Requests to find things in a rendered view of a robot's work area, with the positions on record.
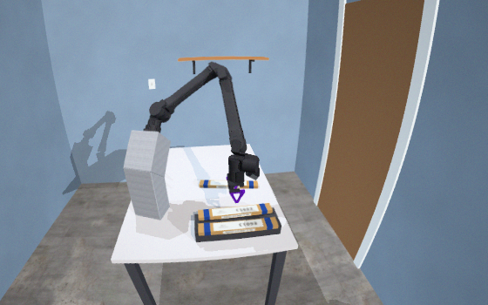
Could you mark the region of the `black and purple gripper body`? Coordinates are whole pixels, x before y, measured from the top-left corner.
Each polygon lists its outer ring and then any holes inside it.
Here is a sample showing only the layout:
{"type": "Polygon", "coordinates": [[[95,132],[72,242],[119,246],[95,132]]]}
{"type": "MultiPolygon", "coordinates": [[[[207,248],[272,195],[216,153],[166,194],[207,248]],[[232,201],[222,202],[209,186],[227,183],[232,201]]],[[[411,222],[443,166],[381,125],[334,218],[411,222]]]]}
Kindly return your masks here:
{"type": "Polygon", "coordinates": [[[244,182],[236,183],[236,173],[239,171],[232,171],[228,168],[227,184],[230,193],[239,193],[241,191],[239,188],[234,189],[235,186],[244,187],[244,182]]]}

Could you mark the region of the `white welding electrode pack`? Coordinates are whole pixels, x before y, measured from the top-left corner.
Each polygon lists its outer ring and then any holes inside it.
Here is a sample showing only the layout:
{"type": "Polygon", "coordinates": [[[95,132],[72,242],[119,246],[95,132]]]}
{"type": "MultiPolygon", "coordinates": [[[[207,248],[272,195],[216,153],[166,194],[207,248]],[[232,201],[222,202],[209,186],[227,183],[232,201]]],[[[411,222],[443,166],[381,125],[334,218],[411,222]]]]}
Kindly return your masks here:
{"type": "Polygon", "coordinates": [[[245,217],[273,212],[269,203],[198,210],[199,221],[245,217]]]}
{"type": "MultiPolygon", "coordinates": [[[[228,188],[226,180],[200,180],[201,188],[228,188]]],[[[257,180],[244,180],[244,187],[237,188],[258,188],[257,180]]]]}
{"type": "Polygon", "coordinates": [[[278,228],[275,217],[254,219],[254,220],[237,220],[214,223],[199,223],[198,232],[201,235],[214,234],[235,234],[278,228]]]}

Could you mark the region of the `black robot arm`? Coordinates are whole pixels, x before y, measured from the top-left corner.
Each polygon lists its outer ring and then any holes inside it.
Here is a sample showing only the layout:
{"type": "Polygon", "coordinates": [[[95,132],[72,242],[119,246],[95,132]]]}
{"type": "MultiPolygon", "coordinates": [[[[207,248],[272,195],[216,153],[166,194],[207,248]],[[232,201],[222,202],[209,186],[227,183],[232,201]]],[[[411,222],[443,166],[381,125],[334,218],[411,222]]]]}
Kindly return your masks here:
{"type": "Polygon", "coordinates": [[[260,159],[255,155],[246,153],[247,143],[241,127],[241,120],[234,96],[233,82],[231,82],[232,77],[227,67],[221,64],[210,62],[204,71],[178,89],[169,98],[161,99],[159,102],[153,103],[149,109],[150,118],[144,131],[151,132],[156,130],[154,132],[160,133],[161,123],[165,123],[171,118],[174,109],[181,102],[199,90],[207,82],[217,77],[219,77],[227,115],[229,141],[232,147],[231,153],[233,153],[233,155],[228,157],[228,168],[232,171],[241,170],[236,173],[236,183],[244,182],[245,174],[249,178],[257,180],[260,177],[260,159]]]}

